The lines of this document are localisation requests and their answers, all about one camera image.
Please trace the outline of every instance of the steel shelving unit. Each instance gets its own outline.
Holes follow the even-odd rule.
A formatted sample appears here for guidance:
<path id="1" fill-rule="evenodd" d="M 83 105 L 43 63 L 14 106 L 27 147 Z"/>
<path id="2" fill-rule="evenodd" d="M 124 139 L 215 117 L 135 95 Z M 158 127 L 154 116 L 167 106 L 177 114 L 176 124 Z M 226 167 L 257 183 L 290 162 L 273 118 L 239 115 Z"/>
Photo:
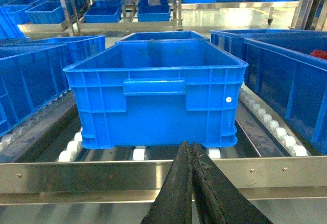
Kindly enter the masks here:
<path id="1" fill-rule="evenodd" d="M 77 27 L 78 33 L 76 33 L 76 30 L 74 29 L 74 23 L 78 19 L 78 12 L 75 7 L 74 0 L 72 1 L 72 7 L 74 15 L 73 17 L 69 16 L 68 10 L 67 10 L 67 0 L 60 0 L 61 5 L 64 9 L 64 15 L 65 15 L 65 21 L 60 24 L 24 24 L 24 25 L 18 25 L 20 30 L 24 33 L 62 33 L 66 30 L 68 30 L 68 33 L 70 36 L 75 36 L 79 33 L 79 28 Z"/>
<path id="2" fill-rule="evenodd" d="M 85 23 L 82 17 L 77 22 L 81 32 L 104 32 L 104 31 L 157 31 L 157 30 L 171 30 L 177 29 L 177 0 L 169 0 L 173 6 L 173 15 L 171 21 L 158 22 L 135 22 L 134 17 L 137 13 L 135 1 L 121 0 L 123 9 L 123 18 L 119 23 Z"/>

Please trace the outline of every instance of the crate rim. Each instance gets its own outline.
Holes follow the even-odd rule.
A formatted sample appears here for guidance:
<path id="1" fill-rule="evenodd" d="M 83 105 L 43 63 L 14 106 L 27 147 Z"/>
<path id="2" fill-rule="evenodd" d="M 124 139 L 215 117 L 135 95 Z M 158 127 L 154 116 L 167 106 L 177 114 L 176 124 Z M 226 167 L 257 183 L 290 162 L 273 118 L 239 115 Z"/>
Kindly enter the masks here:
<path id="1" fill-rule="evenodd" d="M 171 41 L 171 40 L 153 40 L 153 42 L 162 42 L 162 41 Z M 179 42 L 194 42 L 194 40 L 185 40 L 185 39 L 178 39 L 176 41 Z M 107 71 L 111 71 L 111 72 L 125 72 L 125 71 L 166 71 L 166 70 L 198 70 L 198 69 L 202 69 L 202 70 L 206 70 L 206 69 L 223 69 L 226 68 L 226 65 L 205 65 L 205 66 L 173 66 L 173 67 L 144 67 L 144 68 L 92 68 L 92 69 L 75 69 L 78 65 L 83 64 L 87 61 L 89 61 L 91 58 L 95 58 L 101 54 L 103 54 L 105 51 L 109 51 L 113 48 L 118 47 L 121 44 L 125 44 L 125 43 L 129 43 L 132 41 L 124 41 L 124 42 L 117 42 L 115 45 L 107 48 L 106 50 L 98 53 L 97 55 L 93 55 L 90 56 L 88 58 L 86 58 L 85 60 L 79 61 L 77 63 L 73 63 L 67 67 L 65 67 L 63 69 L 64 72 L 70 72 L 70 73 L 76 73 L 76 72 L 107 72 Z M 229 52 L 218 48 L 216 45 L 212 44 L 211 42 L 207 42 L 207 41 L 203 41 L 205 42 L 205 44 L 208 44 L 212 47 L 214 47 L 215 49 L 223 52 L 225 55 L 227 55 L 228 57 L 233 58 L 235 61 L 238 62 L 238 64 L 235 65 L 229 65 L 229 69 L 237 69 L 237 68 L 243 68 L 243 67 L 247 67 L 249 64 L 247 62 L 245 62 L 244 60 L 230 54 Z"/>
<path id="2" fill-rule="evenodd" d="M 318 57 L 314 57 L 314 56 L 311 56 L 309 54 L 304 54 L 304 53 L 301 53 L 301 52 L 298 52 L 298 51 L 294 51 L 294 50 L 291 50 L 291 49 L 286 49 L 286 48 L 282 48 L 280 46 L 276 46 L 276 45 L 273 45 L 273 44 L 270 44 L 270 43 L 265 43 L 265 42 L 262 42 L 262 41 L 259 41 L 259 40 L 254 40 L 254 39 L 250 39 L 250 38 L 245 38 L 244 39 L 244 43 L 245 44 L 249 44 L 251 46 L 255 46 L 255 47 L 258 47 L 258 48 L 266 48 L 268 49 L 269 51 L 271 52 L 274 52 L 274 53 L 277 53 L 277 54 L 281 54 L 280 52 L 277 52 L 276 49 L 279 49 L 281 52 L 282 52 L 282 55 L 283 56 L 286 56 L 288 58 L 291 58 L 295 61 L 298 61 L 302 64 L 305 64 L 305 65 L 308 65 L 308 66 L 311 66 L 311 67 L 314 67 L 314 68 L 317 68 L 317 69 L 320 69 L 324 72 L 327 72 L 327 61 L 324 61 L 324 60 L 321 60 L 320 58 Z M 313 65 L 313 64 L 310 64 L 310 63 L 306 63 L 302 60 L 299 60 L 299 59 L 295 59 L 293 57 L 290 57 L 287 55 L 287 53 L 292 53 L 294 54 L 295 56 L 299 56 L 299 57 L 303 57 L 303 55 L 307 55 L 306 58 L 308 59 L 312 59 L 313 61 L 318 61 L 319 64 L 323 64 L 323 65 L 326 65 L 326 69 L 322 68 L 322 67 L 319 67 L 319 66 L 316 66 L 316 65 Z"/>
<path id="3" fill-rule="evenodd" d="M 181 39 L 160 39 L 160 40 L 127 40 L 125 41 L 125 39 L 127 37 L 131 37 L 131 36 L 134 36 L 136 34 L 142 34 L 142 33 L 173 33 L 173 32 L 178 32 L 178 31 L 156 31 L 156 32 L 134 32 L 132 34 L 129 34 L 127 36 L 124 36 L 122 39 L 120 39 L 119 41 L 116 41 L 116 42 L 120 42 L 120 41 L 123 41 L 123 42 L 130 42 L 130 41 L 171 41 L 171 40 L 181 40 Z M 196 31 L 182 31 L 182 32 L 191 32 L 193 34 L 196 34 L 197 36 L 201 36 L 201 38 L 191 38 L 192 40 L 210 40 L 208 37 L 206 36 L 203 36 L 201 35 L 200 33 L 196 32 Z"/>

